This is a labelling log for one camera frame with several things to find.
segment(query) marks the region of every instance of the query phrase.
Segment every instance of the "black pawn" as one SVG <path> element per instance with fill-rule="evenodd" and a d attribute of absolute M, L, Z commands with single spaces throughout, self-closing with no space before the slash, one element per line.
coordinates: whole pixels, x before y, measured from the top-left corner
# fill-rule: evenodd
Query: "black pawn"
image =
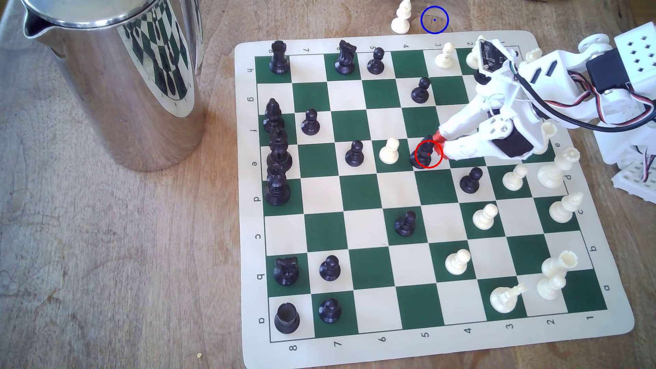
<path fill-rule="evenodd" d="M 287 176 L 282 165 L 273 163 L 266 168 L 266 186 L 264 186 L 264 200 L 273 206 L 284 205 L 291 197 L 287 184 Z"/>
<path fill-rule="evenodd" d="M 274 128 L 285 128 L 285 120 L 280 111 L 280 105 L 274 98 L 270 98 L 264 109 L 264 130 L 271 133 Z"/>
<path fill-rule="evenodd" d="M 414 211 L 407 211 L 399 219 L 394 222 L 394 230 L 399 236 L 412 236 L 415 231 L 415 222 L 417 221 L 417 214 Z"/>
<path fill-rule="evenodd" d="M 410 96 L 417 104 L 423 104 L 428 101 L 428 88 L 430 87 L 430 78 L 421 77 L 419 80 L 419 87 L 412 90 Z"/>
<path fill-rule="evenodd" d="M 367 70 L 371 74 L 381 74 L 385 69 L 385 64 L 382 63 L 382 57 L 385 55 L 385 50 L 381 47 L 373 49 L 373 59 L 367 63 Z"/>
<path fill-rule="evenodd" d="M 266 166 L 270 167 L 274 163 L 280 164 L 283 171 L 287 172 L 291 168 L 292 158 L 287 152 L 289 143 L 287 143 L 287 132 L 284 129 L 274 129 L 269 133 L 269 148 L 271 154 L 266 157 Z"/>
<path fill-rule="evenodd" d="M 317 111 L 310 109 L 305 112 L 305 120 L 300 124 L 300 130 L 308 136 L 314 136 L 319 133 L 320 127 L 317 121 Z"/>
<path fill-rule="evenodd" d="M 473 194 L 478 191 L 478 181 L 483 177 L 483 170 L 479 167 L 473 168 L 469 175 L 464 176 L 460 179 L 460 189 L 467 192 L 468 194 Z"/>
<path fill-rule="evenodd" d="M 287 45 L 278 40 L 271 44 L 271 51 L 273 56 L 269 62 L 269 69 L 275 74 L 285 74 L 289 71 L 289 59 L 285 56 Z"/>
<path fill-rule="evenodd" d="M 274 268 L 274 280 L 281 286 L 291 286 L 298 280 L 298 259 L 286 257 L 276 259 Z"/>
<path fill-rule="evenodd" d="M 351 150 L 346 152 L 346 163 L 352 167 L 359 167 L 365 160 L 362 154 L 362 141 L 356 140 L 351 144 Z"/>
<path fill-rule="evenodd" d="M 328 256 L 326 261 L 319 266 L 319 275 L 328 282 L 336 280 L 341 271 L 342 268 L 339 266 L 339 259 L 335 255 Z"/>
<path fill-rule="evenodd" d="M 282 334 L 291 334 L 300 324 L 300 316 L 292 303 L 284 303 L 278 307 L 274 317 L 274 325 Z"/>
<path fill-rule="evenodd" d="M 340 315 L 342 315 L 342 307 L 339 306 L 339 301 L 332 297 L 319 305 L 319 317 L 326 323 L 336 322 Z"/>

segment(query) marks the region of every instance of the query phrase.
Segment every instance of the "wooden table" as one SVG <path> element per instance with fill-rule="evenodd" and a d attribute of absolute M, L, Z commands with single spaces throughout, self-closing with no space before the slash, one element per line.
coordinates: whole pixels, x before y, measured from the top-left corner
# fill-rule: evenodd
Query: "wooden table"
<path fill-rule="evenodd" d="M 414 1 L 413 18 L 428 5 L 435 4 Z M 440 5 L 449 32 L 528 30 L 545 52 L 575 51 L 586 35 L 635 26 L 625 0 Z M 243 367 L 234 48 L 389 35 L 397 6 L 204 0 L 207 133 L 182 164 L 137 173 L 103 151 L 49 51 L 22 36 L 20 2 L 11 1 L 0 26 L 0 366 Z M 420 32 L 415 19 L 411 33 Z M 635 329 L 359 367 L 654 365 L 656 206 L 613 188 L 617 169 L 603 163 L 590 131 L 571 134 Z"/>

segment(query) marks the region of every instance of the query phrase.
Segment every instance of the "chessboard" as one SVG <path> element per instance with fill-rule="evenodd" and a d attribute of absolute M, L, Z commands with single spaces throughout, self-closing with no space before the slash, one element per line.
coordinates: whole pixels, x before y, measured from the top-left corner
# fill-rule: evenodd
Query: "chessboard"
<path fill-rule="evenodd" d="M 619 278 L 592 196 L 578 163 L 562 186 L 550 189 L 538 169 L 572 146 L 559 127 L 547 151 L 527 160 L 475 158 L 442 160 L 417 169 L 410 154 L 476 95 L 474 70 L 465 62 L 479 34 L 499 39 L 520 55 L 538 45 L 524 31 L 350 37 L 357 47 L 355 70 L 335 70 L 340 39 L 284 40 L 290 69 L 269 69 L 272 42 L 242 43 L 235 49 L 241 319 L 243 357 L 248 368 L 300 368 L 416 357 L 515 345 L 623 334 L 634 317 Z M 434 62 L 442 45 L 456 47 L 447 69 Z M 376 47 L 384 49 L 384 71 L 367 70 Z M 421 77 L 430 97 L 411 99 Z M 279 104 L 292 166 L 285 173 L 291 191 L 280 206 L 264 201 L 269 134 L 264 112 Z M 306 111 L 317 111 L 319 132 L 306 135 Z M 379 151 L 399 140 L 399 159 L 387 165 Z M 364 161 L 352 167 L 345 154 L 363 143 Z M 435 160 L 439 154 L 434 153 Z M 502 177 L 518 163 L 528 174 L 510 191 Z M 459 181 L 482 169 L 480 188 L 465 193 Z M 572 219 L 555 222 L 549 207 L 572 192 L 584 194 Z M 481 230 L 472 216 L 495 204 L 493 226 Z M 394 230 L 396 219 L 416 213 L 410 236 Z M 460 275 L 445 268 L 447 256 L 470 253 Z M 553 300 L 541 298 L 541 265 L 569 250 L 578 258 L 566 285 Z M 319 267 L 330 255 L 340 275 L 326 281 Z M 276 259 L 296 257 L 298 279 L 282 286 L 274 279 Z M 509 313 L 491 306 L 491 292 L 519 283 Z M 339 302 L 340 318 L 326 323 L 319 307 Z M 274 324 L 278 308 L 294 305 L 298 327 L 282 334 Z"/>

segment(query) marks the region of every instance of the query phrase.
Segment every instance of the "blue circle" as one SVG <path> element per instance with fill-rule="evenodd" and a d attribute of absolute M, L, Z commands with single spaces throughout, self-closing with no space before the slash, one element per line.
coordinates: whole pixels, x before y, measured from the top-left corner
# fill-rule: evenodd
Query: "blue circle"
<path fill-rule="evenodd" d="M 437 9 L 440 9 L 440 10 L 442 10 L 442 11 L 444 12 L 444 14 L 447 15 L 447 23 L 446 23 L 446 25 L 444 26 L 444 28 L 442 28 L 442 31 L 439 31 L 439 32 L 431 32 L 431 31 L 429 31 L 429 30 L 426 29 L 426 26 L 424 26 L 424 14 L 426 14 L 426 11 L 427 11 L 428 9 L 430 9 L 430 8 L 437 8 Z M 438 34 L 438 33 L 442 33 L 442 32 L 444 32 L 444 31 L 447 29 L 447 27 L 449 26 L 449 13 L 447 13 L 447 11 L 445 11 L 444 8 L 439 7 L 439 6 L 437 6 L 437 5 L 433 5 L 432 7 L 428 7 L 428 8 L 426 8 L 426 9 L 421 13 L 421 18 L 419 19 L 419 22 L 421 22 L 421 27 L 424 29 L 424 31 L 436 35 L 436 34 Z"/>

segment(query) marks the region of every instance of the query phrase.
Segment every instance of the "red circle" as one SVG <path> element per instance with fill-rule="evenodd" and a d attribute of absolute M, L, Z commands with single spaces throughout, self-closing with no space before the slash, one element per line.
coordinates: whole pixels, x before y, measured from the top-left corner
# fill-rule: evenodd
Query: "red circle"
<path fill-rule="evenodd" d="M 426 167 L 424 164 L 421 164 L 421 163 L 419 162 L 419 160 L 417 159 L 417 150 L 419 149 L 419 146 L 421 146 L 421 144 L 424 143 L 424 142 L 433 142 L 434 144 L 436 144 L 436 145 L 440 148 L 440 160 L 438 161 L 437 164 L 433 165 L 432 167 Z M 415 148 L 415 161 L 417 162 L 417 164 L 419 164 L 420 166 L 422 166 L 422 167 L 424 167 L 424 168 L 426 168 L 426 169 L 435 168 L 436 166 L 438 166 L 438 165 L 442 162 L 442 159 L 444 159 L 444 150 L 442 150 L 442 146 L 440 146 L 440 144 L 438 144 L 437 142 L 435 142 L 435 141 L 433 141 L 433 140 L 425 140 L 425 141 L 421 141 L 421 142 L 417 145 L 417 147 Z"/>

